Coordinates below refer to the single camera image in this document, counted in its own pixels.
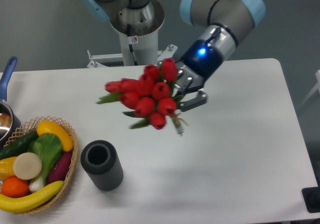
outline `wicker basket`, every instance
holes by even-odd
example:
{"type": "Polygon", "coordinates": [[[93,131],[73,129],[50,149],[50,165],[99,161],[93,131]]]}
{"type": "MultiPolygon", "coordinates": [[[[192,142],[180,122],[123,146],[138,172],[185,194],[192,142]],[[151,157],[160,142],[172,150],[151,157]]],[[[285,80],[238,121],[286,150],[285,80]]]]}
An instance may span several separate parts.
{"type": "Polygon", "coordinates": [[[12,133],[11,137],[9,137],[8,141],[5,143],[5,146],[10,145],[10,143],[12,143],[18,137],[21,137],[22,135],[30,132],[31,130],[35,130],[38,123],[41,122],[42,120],[50,120],[50,121],[53,121],[55,123],[60,124],[71,136],[71,138],[73,140],[71,164],[69,166],[69,171],[66,175],[63,187],[62,187],[61,191],[55,197],[53,197],[51,200],[42,204],[39,207],[36,207],[30,211],[19,213],[19,214],[24,214],[24,215],[35,214],[35,213],[41,212],[43,210],[46,210],[49,207],[51,207],[53,204],[55,204],[59,200],[59,198],[64,194],[64,192],[66,191],[66,189],[71,181],[71,178],[73,176],[73,173],[75,171],[75,167],[76,167],[76,163],[77,163],[77,159],[78,159],[79,146],[78,146],[78,139],[77,139],[75,130],[72,128],[72,126],[69,123],[62,120],[61,118],[56,118],[56,117],[50,117],[50,116],[40,117],[40,118],[31,119],[30,121],[25,122],[24,124],[21,124],[21,126],[19,128],[17,128],[15,130],[15,132],[12,133]]]}

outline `yellow banana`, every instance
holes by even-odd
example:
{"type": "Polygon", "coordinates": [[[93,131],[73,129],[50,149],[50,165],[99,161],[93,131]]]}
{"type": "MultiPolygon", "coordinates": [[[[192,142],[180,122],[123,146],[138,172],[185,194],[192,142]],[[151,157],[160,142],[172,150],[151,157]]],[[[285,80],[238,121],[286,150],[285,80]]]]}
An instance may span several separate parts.
{"type": "Polygon", "coordinates": [[[39,191],[22,198],[9,198],[0,194],[0,209],[10,213],[22,213],[50,200],[64,185],[63,181],[50,183],[39,191]]]}

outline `blue led light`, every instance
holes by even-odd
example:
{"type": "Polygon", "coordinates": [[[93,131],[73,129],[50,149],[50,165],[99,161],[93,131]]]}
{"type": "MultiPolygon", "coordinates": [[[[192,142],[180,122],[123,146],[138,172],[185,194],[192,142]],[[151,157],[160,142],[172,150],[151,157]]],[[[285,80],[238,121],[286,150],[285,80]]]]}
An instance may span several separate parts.
{"type": "Polygon", "coordinates": [[[198,55],[199,56],[203,56],[206,53],[206,49],[205,48],[201,48],[198,50],[198,55]]]}

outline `tulip bouquet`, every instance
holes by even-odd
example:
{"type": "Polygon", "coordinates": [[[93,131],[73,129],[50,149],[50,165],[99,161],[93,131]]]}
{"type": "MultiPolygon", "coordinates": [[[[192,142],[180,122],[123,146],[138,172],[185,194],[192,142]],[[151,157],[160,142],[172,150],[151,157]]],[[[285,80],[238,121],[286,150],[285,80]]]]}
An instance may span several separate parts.
{"type": "Polygon", "coordinates": [[[142,128],[152,125],[162,129],[166,124],[166,117],[171,118],[179,134],[183,129],[176,108],[184,97],[173,97],[174,86],[178,71],[172,58],[165,58],[159,67],[149,64],[144,67],[144,72],[139,80],[123,78],[120,81],[106,83],[105,89],[110,94],[101,97],[98,104],[120,101],[124,106],[133,111],[123,112],[129,117],[142,118],[129,128],[142,128]]]}

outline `tulip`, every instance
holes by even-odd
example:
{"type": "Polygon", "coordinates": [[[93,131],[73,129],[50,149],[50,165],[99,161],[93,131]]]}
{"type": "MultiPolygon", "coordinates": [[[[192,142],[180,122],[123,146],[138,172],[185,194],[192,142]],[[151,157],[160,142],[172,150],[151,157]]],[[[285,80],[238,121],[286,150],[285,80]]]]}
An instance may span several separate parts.
{"type": "Polygon", "coordinates": [[[155,127],[155,129],[162,129],[166,124],[166,118],[164,115],[153,112],[150,115],[150,124],[155,127]]]}
{"type": "Polygon", "coordinates": [[[152,97],[155,100],[160,100],[162,98],[167,98],[170,96],[170,87],[166,83],[158,82],[155,84],[152,90],[152,97]]]}
{"type": "Polygon", "coordinates": [[[135,109],[140,100],[140,95],[135,91],[127,92],[120,95],[119,100],[125,107],[135,109]]]}
{"type": "Polygon", "coordinates": [[[105,90],[109,93],[121,92],[121,81],[111,81],[105,84],[105,90]]]}
{"type": "Polygon", "coordinates": [[[159,81],[160,70],[157,66],[149,64],[146,67],[144,67],[144,70],[144,73],[149,75],[155,83],[159,81]]]}
{"type": "Polygon", "coordinates": [[[175,113],[177,104],[172,98],[163,98],[160,99],[156,108],[162,115],[171,116],[175,113]]]}
{"type": "Polygon", "coordinates": [[[155,106],[155,102],[152,98],[144,97],[140,99],[140,101],[136,105],[134,114],[137,117],[146,117],[150,113],[152,113],[154,106],[155,106]]]}
{"type": "Polygon", "coordinates": [[[154,81],[151,76],[143,74],[138,83],[138,93],[142,96],[148,96],[151,94],[154,86],[154,81]]]}
{"type": "Polygon", "coordinates": [[[174,81],[178,75],[178,69],[176,67],[175,61],[172,58],[165,58],[162,61],[161,72],[163,74],[163,78],[166,81],[174,81]]]}
{"type": "Polygon", "coordinates": [[[132,92],[137,91],[138,88],[138,80],[130,79],[130,78],[123,78],[121,80],[121,89],[122,92],[132,92]]]}

